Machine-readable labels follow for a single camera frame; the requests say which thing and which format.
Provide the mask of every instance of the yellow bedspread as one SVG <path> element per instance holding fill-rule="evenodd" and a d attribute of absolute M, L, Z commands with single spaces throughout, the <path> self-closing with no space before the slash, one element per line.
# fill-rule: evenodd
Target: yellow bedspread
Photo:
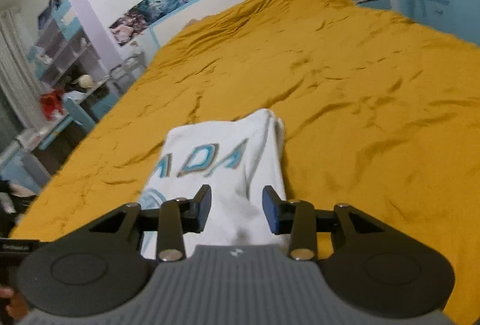
<path fill-rule="evenodd" d="M 285 121 L 291 197 L 351 203 L 439 250 L 446 313 L 480 316 L 480 50 L 350 0 L 249 0 L 186 28 L 13 236 L 53 240 L 136 200 L 168 130 L 261 107 Z"/>

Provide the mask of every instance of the shelf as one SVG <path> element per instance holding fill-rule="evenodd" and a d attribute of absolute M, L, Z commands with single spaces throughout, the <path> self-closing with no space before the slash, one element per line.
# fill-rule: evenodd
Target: shelf
<path fill-rule="evenodd" d="M 72 60 L 70 60 L 70 62 L 66 65 L 66 67 L 62 67 L 62 68 L 55 67 L 60 74 L 52 81 L 51 85 L 52 86 L 56 85 L 56 83 L 59 82 L 62 76 L 68 72 L 68 70 L 75 63 L 75 61 L 77 61 L 91 46 L 92 46 L 91 42 L 87 43 L 86 46 L 82 50 L 80 50 L 80 52 L 77 53 L 77 55 L 74 56 Z"/>
<path fill-rule="evenodd" d="M 57 50 L 57 53 L 52 57 L 52 65 L 55 63 L 55 61 L 60 57 L 60 55 L 63 53 L 63 51 L 67 48 L 67 46 L 70 44 L 70 41 L 64 40 L 62 44 L 60 45 L 60 48 Z"/>
<path fill-rule="evenodd" d="M 63 34 L 56 34 L 54 35 L 52 38 L 50 38 L 50 41 L 47 41 L 47 43 L 44 45 L 44 46 L 39 46 L 39 48 L 42 48 L 45 53 L 49 50 L 50 46 L 52 45 L 52 43 L 54 43 L 56 41 L 56 39 L 58 38 L 58 36 L 61 36 L 63 38 Z"/>
<path fill-rule="evenodd" d="M 56 25 L 56 32 L 53 34 L 53 37 L 51 39 L 49 39 L 48 41 L 46 41 L 45 43 L 42 44 L 42 40 L 45 38 L 45 36 L 47 35 L 47 32 L 50 31 L 51 27 L 52 27 L 52 24 L 55 24 Z M 37 41 L 35 42 L 35 46 L 39 46 L 40 48 L 43 48 L 44 46 L 47 46 L 50 41 L 52 41 L 52 39 L 54 39 L 56 36 L 58 36 L 59 34 L 62 34 L 62 31 L 60 30 L 57 22 L 55 21 L 55 19 L 53 17 L 51 17 L 49 19 L 49 21 L 46 23 L 45 27 L 43 28 L 43 30 L 40 32 L 40 36 L 38 37 Z"/>
<path fill-rule="evenodd" d="M 44 69 L 40 70 L 38 73 L 35 73 L 35 76 L 40 81 L 43 81 L 43 78 L 48 75 L 52 70 L 57 70 L 54 64 L 47 66 L 46 64 L 42 63 Z"/>

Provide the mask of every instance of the red bag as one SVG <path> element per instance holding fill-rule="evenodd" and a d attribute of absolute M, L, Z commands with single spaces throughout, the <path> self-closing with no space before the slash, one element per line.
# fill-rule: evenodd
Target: red bag
<path fill-rule="evenodd" d="M 44 94 L 40 97 L 40 104 L 42 105 L 42 111 L 45 118 L 52 119 L 52 114 L 55 110 L 58 110 L 60 114 L 63 114 L 63 95 L 65 92 L 56 89 L 49 94 Z"/>

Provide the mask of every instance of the curtain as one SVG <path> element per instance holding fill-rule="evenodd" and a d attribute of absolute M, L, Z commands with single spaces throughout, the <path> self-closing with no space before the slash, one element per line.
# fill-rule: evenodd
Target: curtain
<path fill-rule="evenodd" d="M 23 126 L 0 90 L 0 153 L 23 130 Z"/>
<path fill-rule="evenodd" d="M 26 60 L 14 12 L 0 13 L 0 88 L 23 126 L 40 129 L 46 123 L 38 102 L 44 88 Z"/>

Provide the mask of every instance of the folded white cloth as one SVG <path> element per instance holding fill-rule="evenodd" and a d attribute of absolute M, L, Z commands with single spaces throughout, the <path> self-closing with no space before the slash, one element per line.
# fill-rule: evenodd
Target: folded white cloth
<path fill-rule="evenodd" d="M 187 255 L 196 245 L 284 245 L 274 236 L 262 208 L 271 185 L 285 200 L 280 168 L 284 128 L 273 112 L 260 109 L 236 122 L 211 121 L 172 129 L 139 203 L 159 208 L 165 200 L 192 198 L 203 184 L 212 188 L 205 230 L 183 236 Z M 157 233 L 143 238 L 142 255 L 155 258 Z"/>

